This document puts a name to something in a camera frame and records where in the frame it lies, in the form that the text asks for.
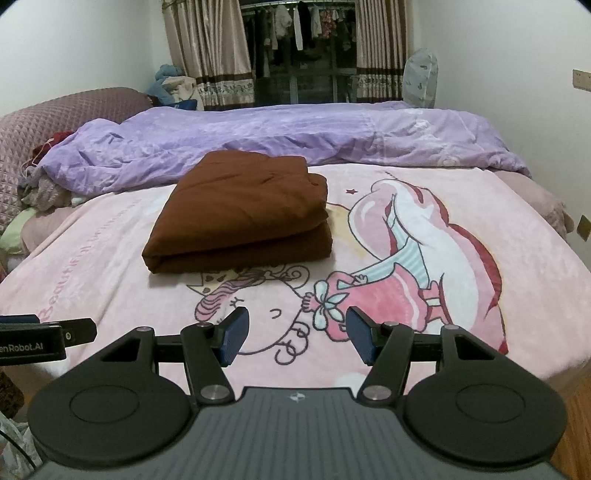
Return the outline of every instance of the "ribbed gray surface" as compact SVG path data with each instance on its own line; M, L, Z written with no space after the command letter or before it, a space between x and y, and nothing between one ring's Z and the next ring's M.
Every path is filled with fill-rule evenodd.
M348 390L250 388L229 407L206 408L171 449L107 472L48 463L34 480L554 480L549 465L484 473L433 458L394 413L365 408Z

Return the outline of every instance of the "light switch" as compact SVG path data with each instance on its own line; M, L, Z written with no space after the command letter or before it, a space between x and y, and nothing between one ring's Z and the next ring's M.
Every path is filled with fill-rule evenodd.
M591 73L573 70L573 87L591 92Z

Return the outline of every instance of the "folded brown cloth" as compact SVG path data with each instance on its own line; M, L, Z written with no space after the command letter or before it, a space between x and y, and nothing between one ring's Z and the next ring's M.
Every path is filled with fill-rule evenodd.
M142 256L153 273L330 256L327 186L303 157L208 153L173 190Z

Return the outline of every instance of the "pink blanket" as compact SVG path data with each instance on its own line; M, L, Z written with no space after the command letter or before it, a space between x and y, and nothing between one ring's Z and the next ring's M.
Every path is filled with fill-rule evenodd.
M591 273L507 185L481 170L348 164L310 169L329 186L331 258L243 271L152 275L141 251L173 187L89 201L0 286L0 313L42 321L89 316L93 344L63 362L14 369L17 383L62 374L140 325L172 335L251 315L226 369L244 385L360 386L368 368L348 341L346 309L419 332L470 330L564 395L587 373ZM416 365L409 385L433 372ZM185 385L181 365L161 373Z

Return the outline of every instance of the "lavender comforter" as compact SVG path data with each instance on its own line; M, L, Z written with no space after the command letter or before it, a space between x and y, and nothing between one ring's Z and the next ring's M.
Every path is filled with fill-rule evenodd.
M467 112L375 105L281 105L228 112L151 108L122 124L97 119L39 167L72 192L97 196L174 183L212 150L302 155L308 164L498 168L529 175L495 128Z

